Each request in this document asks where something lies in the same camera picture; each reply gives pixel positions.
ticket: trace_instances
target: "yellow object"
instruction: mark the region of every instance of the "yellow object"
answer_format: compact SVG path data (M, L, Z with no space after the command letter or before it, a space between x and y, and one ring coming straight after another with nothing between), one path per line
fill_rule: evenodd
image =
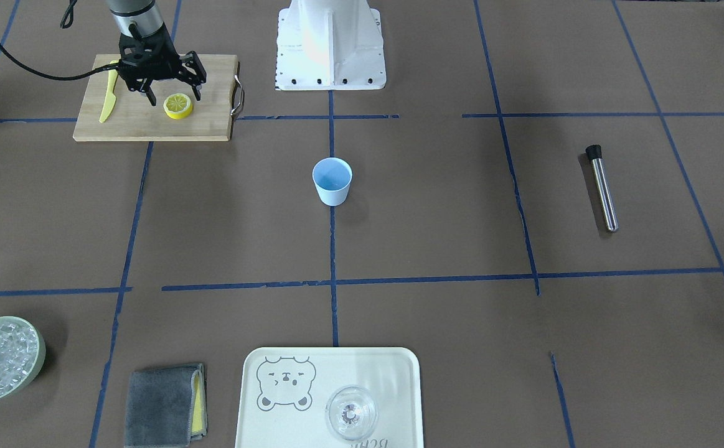
M204 399L204 381L202 380L202 374L196 373L193 379L193 389L196 392L196 399L193 405L193 426L190 431L191 436L197 436L198 434L204 434L206 429L206 422L204 421L204 410L206 408L206 402Z
M111 60L110 63L118 63L117 60ZM105 93L105 105L102 106L102 114L99 117L99 123L104 123L106 119L112 113L112 108L115 105L115 80L118 79L118 71L110 70L108 72L108 92Z
M182 119L193 111L193 101L184 93L175 93L165 99L165 113L173 119Z

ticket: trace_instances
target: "clear glass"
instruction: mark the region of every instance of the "clear glass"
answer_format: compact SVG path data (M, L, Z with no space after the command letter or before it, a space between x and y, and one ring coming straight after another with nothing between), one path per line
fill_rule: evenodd
M344 386L331 395L326 405L326 421L334 436L354 442L373 434L378 410L373 395L361 386Z

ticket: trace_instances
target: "folded towel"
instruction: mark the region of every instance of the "folded towel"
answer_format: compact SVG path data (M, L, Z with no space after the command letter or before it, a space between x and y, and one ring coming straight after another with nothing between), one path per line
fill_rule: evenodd
M125 448L183 447L206 436L204 383L201 363L133 372Z

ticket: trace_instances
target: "lemon slice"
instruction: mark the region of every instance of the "lemon slice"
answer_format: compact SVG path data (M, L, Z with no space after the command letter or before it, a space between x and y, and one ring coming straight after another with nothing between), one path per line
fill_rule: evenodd
M182 119L193 111L193 101L184 93L168 96L163 104L165 113L173 119Z

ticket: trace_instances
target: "black cap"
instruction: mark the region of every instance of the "black cap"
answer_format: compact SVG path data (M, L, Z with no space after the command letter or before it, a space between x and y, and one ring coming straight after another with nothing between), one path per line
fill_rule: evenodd
M589 156L589 161L593 161L593 159L602 159L603 148L598 144L593 144L586 148L586 155Z

